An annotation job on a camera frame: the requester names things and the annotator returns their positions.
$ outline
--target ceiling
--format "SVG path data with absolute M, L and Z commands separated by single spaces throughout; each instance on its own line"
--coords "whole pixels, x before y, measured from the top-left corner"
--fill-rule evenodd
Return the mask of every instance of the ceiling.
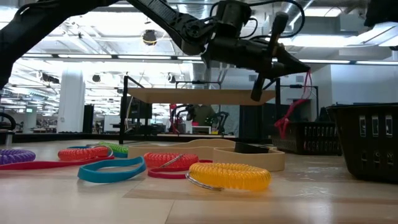
M 197 17 L 207 17 L 213 1 L 206 0 L 172 0 L 170 5 L 180 12 L 187 12 Z M 13 18 L 16 8 L 10 4 L 0 7 L 0 28 L 7 25 Z M 280 4 L 258 6 L 254 8 L 253 16 L 259 21 L 256 35 L 263 34 L 269 27 L 275 12 L 281 8 Z M 341 32 L 336 24 L 342 23 L 343 16 L 352 16 L 361 22 L 360 14 L 363 10 L 363 1 L 317 0 L 306 10 L 307 25 L 302 32 L 303 36 L 317 37 L 319 42 L 313 46 L 299 44 L 296 39 L 290 41 L 286 49 L 297 58 L 306 59 L 344 59 L 344 60 L 383 60 L 391 56 L 387 47 L 351 47 L 349 49 L 333 44 L 321 43 L 326 35 L 347 35 Z M 352 25 L 350 35 L 358 35 L 364 27 Z M 253 31 L 254 22 L 249 22 L 242 30 L 242 35 Z M 142 41 L 145 30 L 155 30 L 157 43 L 148 46 Z M 126 2 L 119 2 L 110 7 L 97 8 L 82 16 L 67 19 L 63 24 L 51 32 L 45 39 L 33 47 L 30 54 L 87 54 L 87 55 L 179 55 L 182 51 L 174 44 L 169 35 L 157 24 L 152 22 L 136 8 Z M 60 85 L 48 83 L 41 79 L 42 74 L 58 78 L 62 82 L 63 68 L 79 63 L 83 66 L 87 85 L 86 104 L 94 104 L 96 113 L 118 114 L 120 94 L 116 88 L 123 88 L 123 76 L 129 75 L 146 88 L 175 88 L 175 84 L 168 81 L 170 75 L 178 81 L 192 81 L 198 78 L 216 80 L 220 74 L 220 65 L 215 65 L 209 77 L 204 76 L 204 65 L 195 65 L 191 62 L 154 63 L 145 60 L 131 62 L 116 60 L 73 60 L 70 58 L 21 58 L 15 64 L 9 84 L 4 89 L 1 104 L 6 110 L 19 111 L 24 105 L 39 105 L 39 113 L 46 115 L 56 114 L 59 104 Z M 228 75 L 224 88 L 251 88 L 252 83 L 241 77 L 254 74 L 247 70 L 233 71 Z M 93 81 L 93 75 L 101 77 L 100 82 Z M 237 86 L 234 77 L 239 79 Z M 166 106 L 159 106 L 161 110 L 154 112 L 166 113 Z

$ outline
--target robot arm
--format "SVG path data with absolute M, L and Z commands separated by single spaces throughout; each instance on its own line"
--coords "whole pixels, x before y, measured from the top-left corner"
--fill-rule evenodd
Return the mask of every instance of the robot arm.
M 8 82 L 14 62 L 65 19 L 118 1 L 38 0 L 36 3 L 22 6 L 13 20 L 0 30 L 0 89 Z M 277 15 L 268 42 L 239 38 L 243 25 L 251 16 L 251 5 L 245 2 L 220 1 L 216 15 L 202 20 L 175 11 L 163 0 L 127 2 L 160 25 L 185 54 L 202 54 L 201 57 L 208 66 L 215 60 L 259 73 L 252 93 L 254 100 L 259 100 L 266 78 L 273 79 L 291 73 L 307 72 L 310 69 L 287 53 L 283 45 L 277 43 L 286 27 L 287 14 Z M 279 62 L 272 62 L 272 58 L 275 57 Z

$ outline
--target table surface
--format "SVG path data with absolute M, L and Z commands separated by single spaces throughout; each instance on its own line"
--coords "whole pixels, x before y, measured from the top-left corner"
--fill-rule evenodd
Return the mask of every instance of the table surface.
M 60 149 L 91 143 L 96 141 L 13 148 L 49 161 Z M 273 172 L 264 192 L 214 192 L 145 174 L 92 184 L 79 180 L 77 171 L 0 171 L 0 223 L 398 223 L 398 187 L 354 179 L 337 156 L 287 154 L 285 171 Z

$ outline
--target black storage bin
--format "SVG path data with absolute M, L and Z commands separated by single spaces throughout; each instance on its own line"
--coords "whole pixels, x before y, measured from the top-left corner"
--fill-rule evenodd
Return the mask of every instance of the black storage bin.
M 291 122 L 285 138 L 272 136 L 272 144 L 282 151 L 300 155 L 341 155 L 333 122 Z
M 331 106 L 328 112 L 348 171 L 359 179 L 397 183 L 398 104 Z

